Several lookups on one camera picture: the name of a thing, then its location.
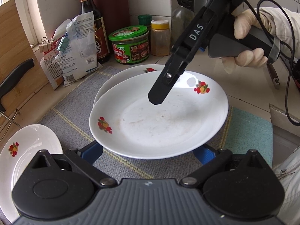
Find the person's arm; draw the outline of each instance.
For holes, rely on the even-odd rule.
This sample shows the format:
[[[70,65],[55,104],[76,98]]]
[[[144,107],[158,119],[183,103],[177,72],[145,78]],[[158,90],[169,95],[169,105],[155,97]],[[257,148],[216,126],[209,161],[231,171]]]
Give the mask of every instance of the person's arm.
[[[300,57],[300,46],[299,46],[300,14],[293,13],[287,9],[284,10],[288,14],[293,24],[293,28],[295,32],[295,41],[296,41],[295,57],[299,58]],[[262,7],[260,8],[260,17],[262,19],[264,26],[272,35],[277,36],[280,40],[286,42],[292,47],[291,28],[287,18],[279,8]],[[251,12],[251,10],[248,9],[243,13],[241,13],[235,19],[235,23],[234,23],[235,37],[237,39],[244,38],[248,34],[251,25],[261,28],[254,14]],[[287,56],[290,56],[290,52],[287,48],[282,47],[281,50]],[[222,58],[224,69],[227,73],[232,73],[236,65],[241,67],[261,67],[268,60],[263,54],[264,54],[263,49],[257,48],[253,51],[244,51],[236,58],[233,57]]]

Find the hand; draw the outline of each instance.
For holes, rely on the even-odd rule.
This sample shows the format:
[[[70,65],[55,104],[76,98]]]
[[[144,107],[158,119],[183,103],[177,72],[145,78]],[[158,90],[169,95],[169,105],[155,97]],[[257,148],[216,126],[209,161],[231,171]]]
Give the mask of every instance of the hand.
[[[266,29],[270,33],[273,32],[271,25],[274,24],[270,22],[270,20],[272,19],[271,16],[266,13],[260,13],[260,17]],[[258,20],[254,16],[252,11],[248,9],[238,15],[234,21],[234,36],[236,37],[236,39],[245,38],[249,33],[251,25],[261,29]],[[224,70],[229,74],[235,70],[236,65],[241,67],[261,67],[267,62],[267,60],[268,59],[264,56],[264,51],[262,48],[256,48],[253,51],[241,52],[236,58],[222,58]]]

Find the bottle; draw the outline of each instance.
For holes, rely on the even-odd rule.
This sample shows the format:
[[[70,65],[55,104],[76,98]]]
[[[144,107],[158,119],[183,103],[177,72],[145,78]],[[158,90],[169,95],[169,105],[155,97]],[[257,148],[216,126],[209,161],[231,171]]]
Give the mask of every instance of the bottle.
[[[145,15],[139,15],[137,17],[139,19],[139,25],[145,25],[148,28],[149,34],[149,48],[151,49],[151,20],[152,20],[152,15],[145,14]]]
[[[151,21],[151,54],[167,56],[170,54],[170,27],[168,20]]]
[[[171,20],[171,45],[173,46],[179,36],[184,32],[187,26],[195,17],[193,11],[179,6],[172,13]]]
[[[95,40],[97,48],[97,62],[104,63],[110,58],[110,49],[106,36],[105,26],[101,12],[95,6],[93,0],[80,0],[82,13],[93,12]]]

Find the cloth mat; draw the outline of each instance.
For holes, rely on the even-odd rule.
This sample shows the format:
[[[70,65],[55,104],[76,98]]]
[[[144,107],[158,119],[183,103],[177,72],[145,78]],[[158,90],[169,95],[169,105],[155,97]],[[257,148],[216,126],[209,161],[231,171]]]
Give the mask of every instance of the cloth mat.
[[[89,128],[89,116],[94,98],[100,87],[120,70],[102,67],[88,76],[72,92],[40,120],[39,124],[52,129],[63,150],[80,149],[94,138]],[[235,154],[245,154],[257,149],[267,163],[272,165],[272,124],[251,113],[230,107],[226,122],[220,131],[208,142],[215,148],[227,148]],[[122,178],[166,179],[178,181],[202,166],[193,152],[162,160],[138,160],[116,155],[106,149],[94,166],[118,182]],[[4,225],[10,224],[0,210]]]

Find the plate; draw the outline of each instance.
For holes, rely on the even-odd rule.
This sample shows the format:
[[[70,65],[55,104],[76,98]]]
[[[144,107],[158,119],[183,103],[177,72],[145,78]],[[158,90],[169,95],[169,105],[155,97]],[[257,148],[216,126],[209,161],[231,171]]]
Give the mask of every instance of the plate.
[[[164,65],[159,65],[159,64],[146,64],[146,65],[134,66],[126,70],[123,70],[120,73],[117,73],[109,80],[107,80],[103,84],[103,86],[101,86],[101,88],[99,89],[95,97],[94,105],[100,99],[100,97],[103,96],[105,92],[107,92],[109,89],[116,86],[117,84],[123,82],[124,80],[130,79],[140,74],[149,73],[157,70],[163,70],[164,67],[165,67]]]
[[[163,159],[196,149],[220,130],[228,100],[217,82],[185,71],[155,106],[147,94],[160,73],[127,79],[97,101],[89,125],[103,147],[130,158]]]
[[[11,198],[13,187],[34,155],[43,149],[62,154],[55,133],[44,125],[33,124],[16,132],[0,153],[0,208],[11,223],[19,217]]]

